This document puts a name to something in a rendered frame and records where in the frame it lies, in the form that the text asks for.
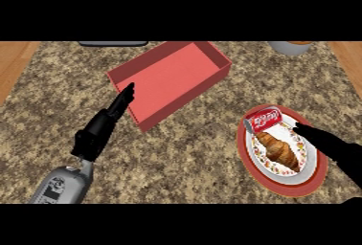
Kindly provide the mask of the grey cup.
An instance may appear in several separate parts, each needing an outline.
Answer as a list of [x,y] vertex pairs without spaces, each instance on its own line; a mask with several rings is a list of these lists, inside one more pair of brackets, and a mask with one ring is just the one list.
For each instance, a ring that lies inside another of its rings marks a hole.
[[283,55],[296,56],[308,50],[311,43],[308,41],[307,42],[268,41],[268,45]]

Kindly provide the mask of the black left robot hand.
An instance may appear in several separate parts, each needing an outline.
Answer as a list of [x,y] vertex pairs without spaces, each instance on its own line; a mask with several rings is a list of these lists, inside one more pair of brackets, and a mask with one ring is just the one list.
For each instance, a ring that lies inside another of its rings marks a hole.
[[88,162],[92,162],[101,153],[115,129],[115,123],[132,99],[134,83],[129,83],[116,95],[110,106],[97,112],[84,129],[75,134],[70,154]]

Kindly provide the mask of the red cardboard box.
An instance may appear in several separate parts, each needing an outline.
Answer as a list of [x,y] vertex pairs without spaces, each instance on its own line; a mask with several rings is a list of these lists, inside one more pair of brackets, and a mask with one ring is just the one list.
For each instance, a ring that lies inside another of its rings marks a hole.
[[116,91],[134,83],[128,114],[143,132],[223,80],[230,64],[209,41],[166,41],[107,72]]

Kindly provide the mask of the white patterned plate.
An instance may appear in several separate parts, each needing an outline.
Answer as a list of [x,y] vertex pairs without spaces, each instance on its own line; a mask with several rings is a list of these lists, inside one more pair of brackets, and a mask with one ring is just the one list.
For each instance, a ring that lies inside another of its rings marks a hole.
[[316,170],[316,148],[308,141],[298,136],[292,127],[296,120],[282,114],[282,121],[265,132],[280,141],[288,143],[289,149],[298,160],[299,171],[273,162],[265,156],[265,147],[258,142],[255,136],[246,133],[246,156],[251,159],[251,165],[261,171],[261,175],[283,185],[299,185],[313,176]]

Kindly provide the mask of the red soda can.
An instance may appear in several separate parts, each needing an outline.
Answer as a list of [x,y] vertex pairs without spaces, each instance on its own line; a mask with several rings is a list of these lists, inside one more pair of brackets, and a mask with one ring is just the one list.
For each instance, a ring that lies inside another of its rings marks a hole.
[[268,106],[243,118],[246,132],[255,134],[270,128],[282,121],[280,111],[274,106]]

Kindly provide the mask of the dark grey flat object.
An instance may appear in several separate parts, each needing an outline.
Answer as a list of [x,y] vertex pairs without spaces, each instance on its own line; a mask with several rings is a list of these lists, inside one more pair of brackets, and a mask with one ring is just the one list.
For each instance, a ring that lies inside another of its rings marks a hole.
[[78,41],[84,47],[141,47],[147,41]]

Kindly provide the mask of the red round placemat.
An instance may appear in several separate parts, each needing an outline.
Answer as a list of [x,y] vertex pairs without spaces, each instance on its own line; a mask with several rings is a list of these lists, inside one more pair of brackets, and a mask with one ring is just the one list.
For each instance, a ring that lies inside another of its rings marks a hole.
[[[240,161],[246,168],[246,171],[255,180],[255,182],[273,193],[286,196],[286,197],[301,197],[311,194],[324,180],[324,174],[327,169],[327,159],[308,141],[301,137],[301,142],[304,144],[304,149],[307,150],[307,161],[302,166],[301,173],[292,174],[279,174],[273,173],[261,162],[256,160],[254,155],[252,146],[251,146],[251,134],[246,132],[243,126],[243,118],[248,117],[258,110],[264,109],[268,106],[274,106],[282,115],[282,122],[288,125],[288,128],[295,126],[295,123],[304,123],[310,125],[308,121],[293,112],[289,108],[282,107],[280,105],[261,104],[254,106],[242,116],[237,133],[236,133],[236,146]],[[265,131],[271,133],[277,139],[285,140],[288,143],[292,143],[292,139],[288,139],[286,129],[280,129],[280,126],[273,126]]]

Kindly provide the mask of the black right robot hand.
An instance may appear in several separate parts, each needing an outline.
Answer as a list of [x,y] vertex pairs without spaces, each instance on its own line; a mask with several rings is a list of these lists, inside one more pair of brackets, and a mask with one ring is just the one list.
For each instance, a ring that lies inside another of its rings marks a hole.
[[338,168],[362,189],[362,145],[347,143],[329,132],[295,123],[292,131],[336,163]]

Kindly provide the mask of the brown croissant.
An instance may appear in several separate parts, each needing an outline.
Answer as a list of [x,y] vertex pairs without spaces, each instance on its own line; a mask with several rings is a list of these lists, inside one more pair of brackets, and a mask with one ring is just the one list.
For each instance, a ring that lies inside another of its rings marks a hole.
[[265,157],[268,160],[298,172],[298,160],[289,148],[289,144],[277,140],[267,132],[258,132],[255,138],[258,143],[265,147]]

